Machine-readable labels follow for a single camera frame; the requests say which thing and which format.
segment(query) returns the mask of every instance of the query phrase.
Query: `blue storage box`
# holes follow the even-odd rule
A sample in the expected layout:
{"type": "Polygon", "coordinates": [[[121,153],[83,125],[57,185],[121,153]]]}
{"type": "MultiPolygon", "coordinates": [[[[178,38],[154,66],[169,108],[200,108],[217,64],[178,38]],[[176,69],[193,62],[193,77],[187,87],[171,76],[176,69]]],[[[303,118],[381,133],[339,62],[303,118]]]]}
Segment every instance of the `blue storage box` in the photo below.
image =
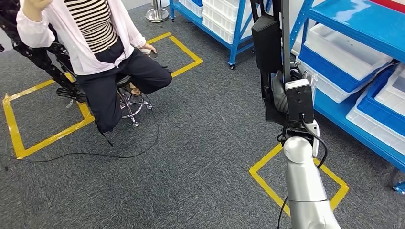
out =
{"type": "Polygon", "coordinates": [[[347,74],[342,69],[338,68],[328,60],[324,59],[316,52],[312,51],[306,45],[301,46],[301,52],[299,53],[299,58],[315,69],[317,72],[325,76],[332,83],[336,84],[338,87],[344,91],[350,93],[359,88],[362,84],[367,83],[372,79],[374,74],[378,71],[376,69],[370,75],[362,79],[361,81],[356,80],[351,75],[347,74]]]}
{"type": "Polygon", "coordinates": [[[400,115],[375,100],[375,96],[387,84],[387,81],[393,72],[394,67],[381,73],[381,75],[375,79],[370,85],[367,95],[360,101],[357,109],[391,128],[400,135],[405,136],[405,116],[400,115]]]}
{"type": "Polygon", "coordinates": [[[198,6],[203,6],[203,0],[191,0],[193,1],[195,4],[197,4],[198,6]]]}

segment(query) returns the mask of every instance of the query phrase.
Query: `sleeve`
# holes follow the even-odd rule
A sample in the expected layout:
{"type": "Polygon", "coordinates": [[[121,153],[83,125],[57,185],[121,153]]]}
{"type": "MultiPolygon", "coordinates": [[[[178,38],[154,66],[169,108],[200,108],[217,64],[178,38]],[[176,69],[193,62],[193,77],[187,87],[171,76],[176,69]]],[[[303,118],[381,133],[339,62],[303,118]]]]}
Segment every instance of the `sleeve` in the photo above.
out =
{"type": "Polygon", "coordinates": [[[42,48],[51,46],[55,40],[55,35],[49,29],[49,21],[45,13],[42,12],[42,21],[36,22],[29,19],[22,12],[24,0],[20,0],[20,10],[17,13],[17,31],[21,41],[32,48],[42,48]]]}
{"type": "Polygon", "coordinates": [[[138,31],[138,29],[135,27],[134,22],[129,16],[128,11],[125,9],[125,6],[122,3],[122,1],[119,1],[119,4],[122,9],[125,24],[127,26],[130,43],[138,48],[143,47],[146,44],[145,37],[143,37],[142,34],[138,31]]]}

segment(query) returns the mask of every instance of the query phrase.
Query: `white cardigan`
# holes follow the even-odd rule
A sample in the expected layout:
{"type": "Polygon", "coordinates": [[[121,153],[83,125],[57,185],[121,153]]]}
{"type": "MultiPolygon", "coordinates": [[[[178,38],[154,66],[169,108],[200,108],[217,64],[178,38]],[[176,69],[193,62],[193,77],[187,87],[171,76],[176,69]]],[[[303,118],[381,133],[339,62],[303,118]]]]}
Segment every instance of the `white cardigan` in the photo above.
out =
{"type": "Polygon", "coordinates": [[[142,47],[146,39],[133,24],[121,0],[108,0],[111,9],[112,24],[124,45],[124,53],[115,63],[100,62],[90,50],[75,20],[65,6],[63,0],[53,2],[42,12],[42,21],[35,22],[22,12],[24,0],[20,0],[21,8],[17,14],[17,30],[22,42],[32,48],[49,47],[55,36],[49,29],[52,24],[70,55],[73,71],[78,75],[100,73],[118,65],[128,58],[135,47],[142,47]]]}

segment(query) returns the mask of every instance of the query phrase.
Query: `woman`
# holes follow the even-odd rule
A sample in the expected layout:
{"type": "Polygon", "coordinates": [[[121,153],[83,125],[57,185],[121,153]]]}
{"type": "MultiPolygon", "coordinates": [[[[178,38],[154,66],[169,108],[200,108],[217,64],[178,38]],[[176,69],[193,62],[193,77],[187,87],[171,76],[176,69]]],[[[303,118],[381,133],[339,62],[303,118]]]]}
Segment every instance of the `woman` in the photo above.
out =
{"type": "Polygon", "coordinates": [[[112,131],[121,119],[116,75],[150,94],[171,82],[171,74],[139,49],[156,49],[133,24],[121,0],[20,0],[17,29],[28,46],[49,47],[51,23],[70,54],[77,81],[100,132],[112,131]]]}

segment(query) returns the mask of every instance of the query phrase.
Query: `hand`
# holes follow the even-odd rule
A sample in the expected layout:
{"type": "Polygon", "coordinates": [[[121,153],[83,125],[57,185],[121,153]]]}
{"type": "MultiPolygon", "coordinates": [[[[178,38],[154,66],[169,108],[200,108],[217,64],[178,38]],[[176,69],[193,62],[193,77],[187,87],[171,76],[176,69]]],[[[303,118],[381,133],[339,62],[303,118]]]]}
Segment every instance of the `hand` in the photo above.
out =
{"type": "Polygon", "coordinates": [[[43,11],[53,0],[25,0],[24,7],[30,10],[43,11]]]}
{"type": "Polygon", "coordinates": [[[146,44],[142,47],[142,49],[149,49],[149,50],[152,50],[154,53],[158,53],[158,52],[156,51],[155,47],[153,47],[152,45],[150,45],[150,44],[148,44],[148,43],[146,43],[146,44]]]}

